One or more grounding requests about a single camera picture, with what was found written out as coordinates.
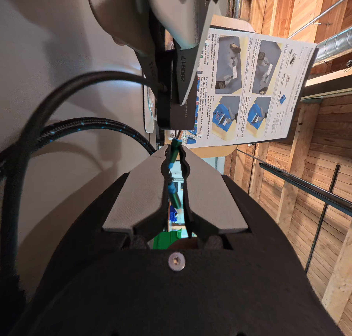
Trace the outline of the silver ventilation duct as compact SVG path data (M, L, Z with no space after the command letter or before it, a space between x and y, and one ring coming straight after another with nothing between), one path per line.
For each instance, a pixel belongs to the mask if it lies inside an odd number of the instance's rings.
M352 52L352 27L320 42L313 66L323 64Z

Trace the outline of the green plastic bin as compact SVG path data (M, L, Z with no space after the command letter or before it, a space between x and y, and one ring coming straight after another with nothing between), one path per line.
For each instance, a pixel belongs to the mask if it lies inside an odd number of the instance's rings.
M165 250L175 241L182 238L182 230L174 230L170 232L161 232L153 239L153 250Z

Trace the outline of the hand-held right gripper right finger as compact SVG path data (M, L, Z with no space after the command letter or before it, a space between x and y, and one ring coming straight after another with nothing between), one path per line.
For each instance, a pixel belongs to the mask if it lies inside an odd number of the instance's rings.
M249 227L221 173L184 146L182 168L184 221L189 237L232 234Z

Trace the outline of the printed instruction sheet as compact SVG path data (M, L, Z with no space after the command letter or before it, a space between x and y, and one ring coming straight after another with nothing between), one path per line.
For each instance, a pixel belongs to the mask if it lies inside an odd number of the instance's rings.
M212 26L197 68L192 148L286 139L316 43Z

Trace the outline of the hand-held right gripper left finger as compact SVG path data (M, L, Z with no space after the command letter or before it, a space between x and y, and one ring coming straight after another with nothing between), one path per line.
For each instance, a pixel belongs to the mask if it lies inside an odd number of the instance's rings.
M103 230L128 235L157 235L168 213L166 152L161 147L130 171Z

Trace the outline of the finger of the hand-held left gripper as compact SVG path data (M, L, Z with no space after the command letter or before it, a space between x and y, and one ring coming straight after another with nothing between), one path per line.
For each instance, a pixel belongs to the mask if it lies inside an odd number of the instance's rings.
M192 87L201 51L207 39L216 2L197 0L192 17L186 29L192 43L179 48L179 103L184 105Z

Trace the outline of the braided usb cable green plugs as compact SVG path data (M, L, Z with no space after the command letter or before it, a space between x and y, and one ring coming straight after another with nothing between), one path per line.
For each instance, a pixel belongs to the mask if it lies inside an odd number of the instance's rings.
M38 151L42 147L54 142L64 136L76 133L79 131L86 131L91 129L106 129L111 131L116 131L133 138L142 145L142 147L152 155L156 152L156 149L151 145L151 143L142 136L138 131L132 127L118 122L116 120L111 120L107 118L94 118L94 117L82 117L82 118L72 118L64 121L60 121L49 126L46 126L37 137L34 147L31 153ZM10 145L8 148L3 150L0 155L0 181L6 177L6 162L9 159L15 144ZM168 194L170 205L173 206L177 214L182 214L182 204L178 197L177 191L173 184L172 177L168 179Z

